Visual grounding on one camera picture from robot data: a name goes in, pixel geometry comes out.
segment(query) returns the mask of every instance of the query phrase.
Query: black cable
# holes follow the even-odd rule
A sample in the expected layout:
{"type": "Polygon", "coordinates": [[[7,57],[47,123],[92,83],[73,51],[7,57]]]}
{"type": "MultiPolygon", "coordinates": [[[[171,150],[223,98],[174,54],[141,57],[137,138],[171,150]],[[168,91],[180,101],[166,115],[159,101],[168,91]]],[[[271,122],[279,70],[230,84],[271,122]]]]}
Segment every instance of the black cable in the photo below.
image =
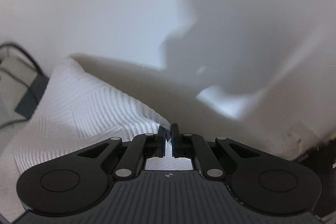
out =
{"type": "Polygon", "coordinates": [[[11,126],[15,123],[26,122],[26,121],[28,121],[28,119],[18,119],[18,120],[12,120],[12,121],[9,121],[9,122],[5,122],[2,125],[0,125],[0,130],[4,129],[5,127],[11,126]]]}
{"type": "Polygon", "coordinates": [[[7,69],[0,67],[0,71],[3,71],[3,72],[6,73],[7,75],[9,75],[12,79],[14,79],[16,82],[18,82],[18,83],[24,85],[24,86],[28,89],[28,91],[33,95],[33,97],[34,97],[34,99],[35,99],[35,101],[36,101],[36,105],[39,104],[39,99],[37,99],[37,97],[36,97],[34,91],[31,89],[30,86],[28,86],[28,85],[27,85],[25,82],[23,82],[21,79],[17,78],[15,75],[13,75],[13,74],[12,74],[10,71],[8,71],[7,69]]]}
{"type": "Polygon", "coordinates": [[[21,52],[24,56],[26,56],[29,59],[29,61],[34,65],[36,71],[39,74],[44,75],[41,67],[38,65],[38,63],[35,61],[35,59],[23,47],[21,47],[20,45],[18,45],[16,43],[13,43],[13,42],[7,42],[7,43],[3,43],[3,44],[0,45],[0,49],[2,49],[4,47],[12,47],[12,48],[17,49],[19,52],[21,52]]]}

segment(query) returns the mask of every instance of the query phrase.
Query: triangular cutout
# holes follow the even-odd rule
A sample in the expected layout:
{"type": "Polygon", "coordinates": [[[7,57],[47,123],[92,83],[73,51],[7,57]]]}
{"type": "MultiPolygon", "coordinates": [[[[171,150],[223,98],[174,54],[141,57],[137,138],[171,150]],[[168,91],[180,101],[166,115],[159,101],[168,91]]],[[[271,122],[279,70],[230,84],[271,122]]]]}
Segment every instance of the triangular cutout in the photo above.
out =
{"type": "Polygon", "coordinates": [[[236,145],[234,143],[230,143],[229,146],[239,155],[239,157],[247,159],[247,158],[254,158],[254,157],[259,157],[260,155],[248,150],[246,148],[243,148],[239,145],[236,145]]]}
{"type": "Polygon", "coordinates": [[[78,156],[94,159],[94,158],[97,158],[108,146],[109,146],[108,143],[103,143],[95,148],[92,148],[90,150],[87,150],[87,151],[84,151],[78,154],[78,156]]]}

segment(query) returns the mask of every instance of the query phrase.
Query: ribbed fabric pattern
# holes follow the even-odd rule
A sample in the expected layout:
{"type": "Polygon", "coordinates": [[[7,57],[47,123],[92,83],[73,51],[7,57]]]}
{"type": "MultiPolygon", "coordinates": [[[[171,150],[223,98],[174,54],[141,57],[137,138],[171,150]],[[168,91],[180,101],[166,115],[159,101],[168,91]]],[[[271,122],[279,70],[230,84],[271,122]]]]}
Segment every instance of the ribbed fabric pattern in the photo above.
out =
{"type": "Polygon", "coordinates": [[[197,171],[142,171],[117,182],[95,208],[68,217],[27,213],[18,224],[319,224],[310,212],[273,217],[241,205],[224,183],[203,179],[197,171]]]}
{"type": "Polygon", "coordinates": [[[28,168],[113,136],[130,141],[157,133],[159,124],[169,129],[154,110],[66,59],[55,68],[30,122],[0,158],[0,212],[9,221],[24,212],[16,181],[28,168]]]}

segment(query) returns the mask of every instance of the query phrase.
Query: white cloth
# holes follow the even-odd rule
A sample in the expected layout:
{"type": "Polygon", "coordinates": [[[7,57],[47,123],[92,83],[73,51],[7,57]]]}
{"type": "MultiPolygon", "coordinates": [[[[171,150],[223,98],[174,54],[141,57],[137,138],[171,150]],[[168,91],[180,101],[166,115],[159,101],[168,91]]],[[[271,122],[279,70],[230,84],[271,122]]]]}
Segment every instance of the white cloth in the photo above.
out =
{"type": "Polygon", "coordinates": [[[86,73],[73,59],[55,68],[31,120],[0,157],[0,213],[9,221],[24,209],[16,182],[28,168],[112,136],[131,140],[169,122],[139,100],[86,73]]]}

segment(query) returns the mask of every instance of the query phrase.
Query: metal screw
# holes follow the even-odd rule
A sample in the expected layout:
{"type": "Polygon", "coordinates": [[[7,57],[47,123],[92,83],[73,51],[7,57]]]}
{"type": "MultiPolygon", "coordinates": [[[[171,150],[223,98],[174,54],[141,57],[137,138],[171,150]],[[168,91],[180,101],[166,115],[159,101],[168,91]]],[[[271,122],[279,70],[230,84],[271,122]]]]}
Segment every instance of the metal screw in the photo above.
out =
{"type": "Polygon", "coordinates": [[[208,176],[210,176],[210,177],[218,178],[218,177],[220,177],[221,175],[223,175],[223,171],[222,171],[222,170],[219,170],[219,169],[216,169],[216,168],[213,168],[213,169],[209,169],[209,170],[207,171],[207,174],[208,174],[208,176]]]}
{"type": "Polygon", "coordinates": [[[132,171],[126,168],[118,169],[115,174],[118,177],[128,177],[132,174],[132,171]]]}

